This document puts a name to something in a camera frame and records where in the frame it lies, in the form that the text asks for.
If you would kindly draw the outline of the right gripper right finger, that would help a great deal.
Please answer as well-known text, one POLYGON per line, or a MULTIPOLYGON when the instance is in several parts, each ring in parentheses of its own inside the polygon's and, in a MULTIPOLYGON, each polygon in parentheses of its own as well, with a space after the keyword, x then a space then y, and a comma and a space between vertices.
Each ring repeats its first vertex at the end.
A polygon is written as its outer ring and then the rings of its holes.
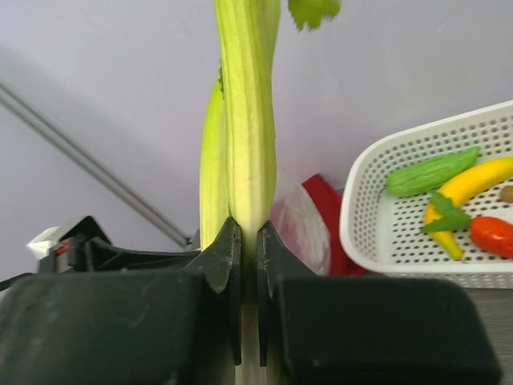
POLYGON ((259 364, 284 384, 497 384, 475 304, 444 279, 316 275, 257 235, 259 364))

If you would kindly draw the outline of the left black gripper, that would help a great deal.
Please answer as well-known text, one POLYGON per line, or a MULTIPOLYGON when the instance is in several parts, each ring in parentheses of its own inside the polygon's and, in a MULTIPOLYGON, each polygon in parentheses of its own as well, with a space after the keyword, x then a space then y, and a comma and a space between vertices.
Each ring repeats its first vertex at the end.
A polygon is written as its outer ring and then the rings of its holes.
POLYGON ((184 285, 179 273, 198 251, 156 252, 120 248, 111 243, 91 216, 60 227, 59 243, 38 261, 37 274, 103 274, 134 279, 136 273, 163 270, 173 284, 184 285))

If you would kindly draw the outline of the toy celery leek stalk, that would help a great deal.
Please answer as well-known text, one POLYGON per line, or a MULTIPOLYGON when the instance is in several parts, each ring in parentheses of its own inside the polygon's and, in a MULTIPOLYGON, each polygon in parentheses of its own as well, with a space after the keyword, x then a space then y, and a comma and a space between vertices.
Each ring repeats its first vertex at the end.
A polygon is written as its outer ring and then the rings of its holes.
POLYGON ((281 2, 217 1, 218 79, 200 155, 200 247, 228 217, 241 229, 241 362, 236 384, 270 384, 257 350, 257 233, 269 219, 277 182, 272 73, 281 2))

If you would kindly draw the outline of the clear zip top bag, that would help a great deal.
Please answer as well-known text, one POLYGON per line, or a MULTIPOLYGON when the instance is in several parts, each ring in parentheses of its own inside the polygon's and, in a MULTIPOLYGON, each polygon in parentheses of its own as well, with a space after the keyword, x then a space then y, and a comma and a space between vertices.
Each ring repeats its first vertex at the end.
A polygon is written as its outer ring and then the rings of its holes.
POLYGON ((329 274, 329 230, 305 187, 280 168, 270 221, 299 260, 317 275, 329 274))

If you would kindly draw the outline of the toy orange carrot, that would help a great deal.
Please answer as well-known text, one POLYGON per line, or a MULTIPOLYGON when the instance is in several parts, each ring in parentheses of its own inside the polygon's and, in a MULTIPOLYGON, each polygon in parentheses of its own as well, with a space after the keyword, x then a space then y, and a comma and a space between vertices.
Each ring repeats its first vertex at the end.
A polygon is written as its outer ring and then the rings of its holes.
POLYGON ((471 221, 470 237, 480 249, 512 258, 512 223, 497 217, 476 217, 471 221))

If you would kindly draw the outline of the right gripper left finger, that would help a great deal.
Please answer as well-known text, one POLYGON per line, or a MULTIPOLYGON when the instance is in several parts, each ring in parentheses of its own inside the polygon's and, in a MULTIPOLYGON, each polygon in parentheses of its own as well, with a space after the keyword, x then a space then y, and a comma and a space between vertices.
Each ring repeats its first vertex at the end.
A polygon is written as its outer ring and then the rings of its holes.
POLYGON ((233 384, 241 231, 233 219, 184 269, 134 279, 21 274, 1 284, 4 384, 233 384))

